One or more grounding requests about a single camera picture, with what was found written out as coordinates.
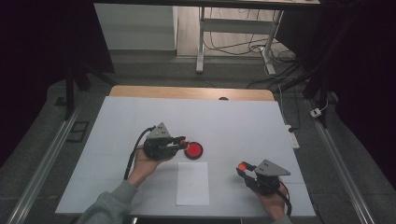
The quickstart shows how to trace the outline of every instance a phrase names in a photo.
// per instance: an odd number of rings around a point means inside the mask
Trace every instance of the dark background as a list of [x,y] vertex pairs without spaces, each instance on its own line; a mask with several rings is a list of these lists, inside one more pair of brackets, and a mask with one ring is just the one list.
[[[341,120],[360,139],[393,187],[396,186],[396,118],[394,58],[396,23],[391,1],[366,1],[325,72],[330,90],[339,102]],[[323,41],[332,39],[343,15],[311,15],[315,24],[290,25],[300,39],[285,43],[300,46],[297,56],[323,52]],[[293,21],[301,14],[290,14]],[[1,164],[21,141],[46,102],[49,85],[65,78],[82,64],[101,72],[114,72],[93,4],[89,1],[1,1],[0,91],[2,100]]]

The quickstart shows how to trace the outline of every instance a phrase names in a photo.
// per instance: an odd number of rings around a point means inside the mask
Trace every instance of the sweater sleeve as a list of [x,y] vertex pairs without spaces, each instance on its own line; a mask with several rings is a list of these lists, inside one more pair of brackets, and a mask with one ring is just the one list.
[[131,201],[137,188],[124,180],[113,190],[99,195],[96,202],[81,216],[78,224],[122,223],[131,212]]
[[292,224],[288,216],[283,216],[280,220],[273,222],[272,224]]

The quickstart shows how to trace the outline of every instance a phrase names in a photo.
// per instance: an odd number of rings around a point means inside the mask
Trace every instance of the human hand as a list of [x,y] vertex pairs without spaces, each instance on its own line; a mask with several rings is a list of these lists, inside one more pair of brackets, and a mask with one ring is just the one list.
[[[280,184],[279,191],[284,195],[288,193],[282,183]],[[274,193],[264,196],[255,190],[253,192],[259,198],[264,211],[273,221],[277,221],[285,216],[285,201],[279,195]]]
[[143,181],[152,173],[154,173],[157,166],[163,161],[169,161],[172,158],[161,161],[154,161],[149,159],[143,151],[143,146],[138,146],[134,154],[134,169],[128,177],[128,181],[137,188]]

